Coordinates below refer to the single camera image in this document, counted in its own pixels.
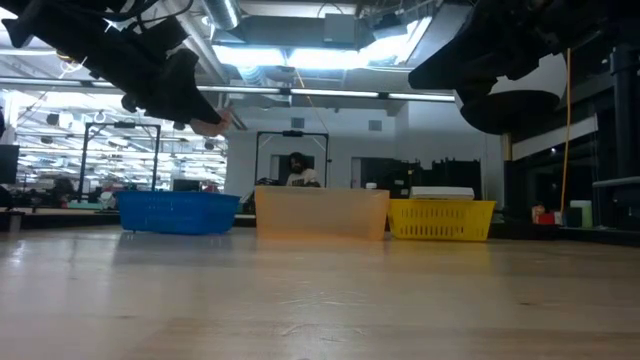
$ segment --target wooden table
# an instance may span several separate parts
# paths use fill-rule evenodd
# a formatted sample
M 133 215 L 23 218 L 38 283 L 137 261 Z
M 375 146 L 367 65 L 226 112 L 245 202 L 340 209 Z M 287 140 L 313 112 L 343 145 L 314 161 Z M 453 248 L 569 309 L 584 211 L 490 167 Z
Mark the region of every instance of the wooden table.
M 118 228 L 0 243 L 0 358 L 638 359 L 640 251 Z

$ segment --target metal frame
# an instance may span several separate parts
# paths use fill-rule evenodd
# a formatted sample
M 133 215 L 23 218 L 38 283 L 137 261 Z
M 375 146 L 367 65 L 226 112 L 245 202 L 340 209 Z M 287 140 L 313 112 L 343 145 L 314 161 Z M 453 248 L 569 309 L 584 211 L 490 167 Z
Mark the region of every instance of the metal frame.
M 260 155 L 260 137 L 262 135 L 282 135 L 283 137 L 305 137 L 305 136 L 322 136 L 325 139 L 325 152 L 324 152 L 324 186 L 328 187 L 329 184 L 327 182 L 328 174 L 329 174 L 329 164 L 331 163 L 331 159 L 329 159 L 329 134 L 327 133 L 305 133 L 302 131 L 258 131 L 256 134 L 256 161 L 255 161 L 255 171 L 253 176 L 254 184 L 258 181 L 258 160 Z
M 640 206 L 640 121 L 636 96 L 640 49 L 621 43 L 611 53 L 611 74 L 614 85 L 616 167 L 610 169 L 609 179 L 593 183 L 597 199 L 597 223 L 610 227 L 624 226 L 620 210 Z
M 99 130 L 90 135 L 89 131 L 91 127 L 97 126 Z M 100 131 L 104 130 L 107 126 L 113 126 L 114 128 L 154 128 L 156 129 L 156 146 L 155 152 L 153 156 L 153 179 L 151 180 L 151 191 L 156 190 L 156 177 L 158 175 L 158 153 L 160 151 L 160 134 L 162 127 L 160 125 L 148 125 L 148 124 L 133 124 L 133 123 L 94 123 L 89 122 L 85 124 L 84 130 L 84 143 L 82 145 L 82 163 L 80 164 L 80 182 L 78 184 L 78 201 L 82 200 L 82 188 L 84 187 L 84 174 L 87 167 L 87 147 L 89 146 L 89 141 L 91 141 L 94 137 L 100 134 Z

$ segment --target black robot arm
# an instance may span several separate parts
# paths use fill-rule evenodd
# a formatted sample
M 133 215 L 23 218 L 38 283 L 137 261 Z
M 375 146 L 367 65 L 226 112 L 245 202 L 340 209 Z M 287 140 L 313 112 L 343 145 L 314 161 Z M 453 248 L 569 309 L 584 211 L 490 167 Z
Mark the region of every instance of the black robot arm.
M 136 33 L 119 31 L 105 21 L 136 17 L 157 0 L 138 0 L 119 13 L 125 0 L 0 0 L 16 14 L 3 20 L 12 45 L 21 48 L 35 36 L 125 92 L 122 105 L 134 112 L 188 124 L 192 119 L 218 124 L 220 116 L 196 88 L 198 56 L 180 49 L 187 34 L 175 17 Z

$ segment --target wall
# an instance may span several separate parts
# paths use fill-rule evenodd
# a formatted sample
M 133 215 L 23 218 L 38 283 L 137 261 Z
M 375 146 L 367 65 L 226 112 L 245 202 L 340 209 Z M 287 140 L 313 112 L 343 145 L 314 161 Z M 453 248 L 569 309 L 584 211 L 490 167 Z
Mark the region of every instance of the wall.
M 330 140 L 329 186 L 351 186 L 351 159 L 353 157 L 382 157 L 413 161 L 431 168 L 432 161 L 445 158 L 481 160 L 485 193 L 488 199 L 503 202 L 504 169 L 502 145 L 499 136 L 486 135 L 472 128 L 452 103 L 408 103 L 396 118 L 387 118 L 378 110 L 319 109 L 325 121 Z M 312 109 L 246 109 L 241 118 L 250 129 L 288 130 L 291 116 L 307 119 L 311 130 L 324 132 L 322 123 Z M 368 120 L 383 120 L 383 131 L 368 131 Z M 253 189 L 256 132 L 230 132 L 225 192 L 245 195 Z M 260 151 L 258 178 L 269 176 L 272 155 L 300 151 L 316 158 L 316 170 L 324 178 L 322 161 L 324 152 L 311 139 L 292 139 L 274 136 Z
M 396 118 L 396 155 L 430 169 L 445 158 L 480 160 L 485 197 L 504 203 L 504 163 L 499 136 L 471 127 L 453 103 L 411 102 Z
M 269 138 L 261 136 L 261 144 Z M 227 178 L 225 193 L 243 196 L 253 189 L 255 174 L 256 133 L 230 133 L 229 152 L 227 157 Z M 330 187 L 348 188 L 351 186 L 351 159 L 353 157 L 385 157 L 395 156 L 392 137 L 357 137 L 354 135 L 332 135 L 329 143 L 328 182 Z M 258 178 L 269 176 L 269 166 L 273 155 L 286 155 L 300 151 L 305 155 L 315 156 L 318 177 L 324 179 L 324 151 L 309 138 L 272 137 L 260 149 L 258 162 Z

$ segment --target yellow cable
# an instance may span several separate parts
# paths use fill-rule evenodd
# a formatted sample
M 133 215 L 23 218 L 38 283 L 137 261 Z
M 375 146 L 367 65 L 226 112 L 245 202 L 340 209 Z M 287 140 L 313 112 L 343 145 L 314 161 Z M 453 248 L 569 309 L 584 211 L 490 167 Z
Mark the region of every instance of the yellow cable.
M 297 68 L 295 70 L 296 70 L 296 75 L 298 75 L 298 80 L 300 80 L 300 85 L 302 85 L 302 87 L 306 89 L 306 86 L 304 86 L 304 81 L 302 81 L 302 76 L 300 76 L 300 72 L 298 72 Z M 320 112 L 318 111 L 318 109 L 316 109 L 315 105 L 313 105 L 313 101 L 311 100 L 311 97 L 309 95 L 307 95 L 307 100 L 309 100 L 309 104 L 311 104 L 311 108 L 313 108 L 313 111 L 315 111 L 316 116 L 318 117 L 318 120 L 320 120 L 320 122 L 322 123 L 322 126 L 324 127 L 324 130 L 328 134 L 329 129 L 327 128 L 327 124 L 324 123 L 324 120 L 322 119 Z
M 571 133 L 571 49 L 567 50 L 567 133 L 564 141 L 564 165 L 562 168 L 562 196 L 560 213 L 564 215 L 564 202 L 567 193 L 567 168 L 569 165 L 569 136 Z

